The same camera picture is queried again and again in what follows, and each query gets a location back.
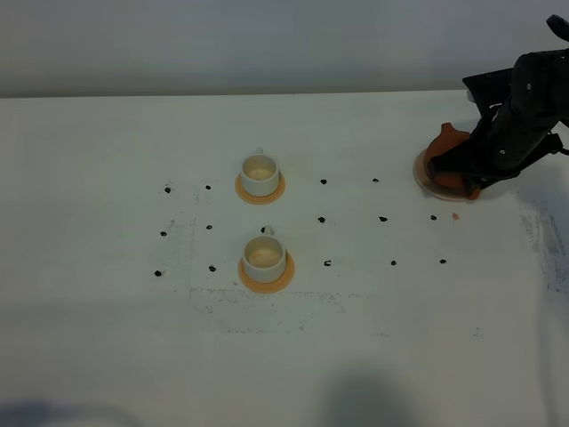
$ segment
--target robotic arm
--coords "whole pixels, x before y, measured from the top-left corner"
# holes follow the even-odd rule
[[[553,15],[547,22],[569,42],[567,21]],[[463,82],[482,118],[463,143],[426,158],[425,170],[432,181],[444,186],[440,178],[459,175],[465,196],[476,198],[472,195],[480,189],[517,177],[548,154],[569,155],[551,133],[560,121],[569,125],[569,49],[528,53],[514,68]]]

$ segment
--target coaster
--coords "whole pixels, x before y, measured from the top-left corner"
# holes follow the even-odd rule
[[[469,201],[467,197],[464,196],[460,191],[453,189],[446,189],[445,187],[438,185],[433,182],[425,171],[424,158],[425,151],[422,151],[417,158],[415,158],[415,163],[413,163],[413,176],[419,184],[419,187],[427,191],[430,195],[440,198],[441,200],[447,200],[449,202],[466,202]]]
[[[244,188],[243,184],[241,183],[241,174],[237,176],[235,180],[235,191],[237,195],[242,198],[247,203],[252,203],[254,205],[267,205],[271,202],[277,200],[281,195],[285,192],[286,182],[284,176],[281,174],[280,181],[278,183],[278,187],[274,193],[269,194],[268,196],[263,197],[255,197],[251,194],[247,193]]]
[[[257,292],[259,294],[273,294],[274,292],[278,292],[282,289],[285,289],[291,280],[293,280],[294,276],[294,261],[291,255],[287,252],[286,253],[286,270],[283,273],[283,276],[275,280],[274,282],[270,283],[259,283],[252,280],[247,273],[245,273],[243,267],[243,260],[239,261],[239,277],[241,281],[253,292]]]

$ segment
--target stain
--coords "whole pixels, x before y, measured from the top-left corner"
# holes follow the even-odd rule
[[[553,230],[550,227],[548,219],[543,216],[540,218],[540,223],[541,229],[543,230],[543,243],[545,243],[545,247],[547,248],[548,252],[552,255],[559,254],[560,250],[557,246],[557,240],[553,234]]]
[[[557,229],[557,225],[555,223],[555,218],[553,217],[553,215],[549,216],[549,224],[551,225],[553,233],[557,238],[557,243],[559,244],[559,249],[561,250],[561,254],[563,256],[566,256],[565,245],[563,244],[563,240],[561,240],[561,236],[559,235],[559,230]]]

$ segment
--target orange saucer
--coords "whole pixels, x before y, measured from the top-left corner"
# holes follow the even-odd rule
[[[270,283],[259,283],[252,280],[247,276],[247,273],[245,273],[243,260],[239,261],[239,277],[241,278],[241,281],[245,287],[248,287],[253,292],[257,292],[259,294],[273,294],[274,292],[285,289],[288,284],[291,283],[291,280],[293,280],[293,276],[294,261],[288,252],[286,253],[286,270],[284,271],[283,276]]]
[[[241,183],[241,174],[239,174],[235,179],[235,192],[237,193],[237,195],[240,198],[242,198],[245,202],[252,203],[254,205],[267,205],[271,202],[274,202],[279,197],[281,197],[281,195],[285,192],[285,188],[286,188],[285,178],[281,174],[281,179],[274,193],[271,193],[268,196],[255,197],[244,190],[243,184]]]

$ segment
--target white table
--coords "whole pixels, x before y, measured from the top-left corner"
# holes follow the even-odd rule
[[[356,426],[351,399],[405,427],[567,425],[569,159],[474,204],[413,180],[440,124],[477,119],[464,92],[0,101],[0,402],[96,405],[80,426]],[[234,191],[259,146],[271,205]],[[296,274],[253,294],[237,262],[267,224]]]

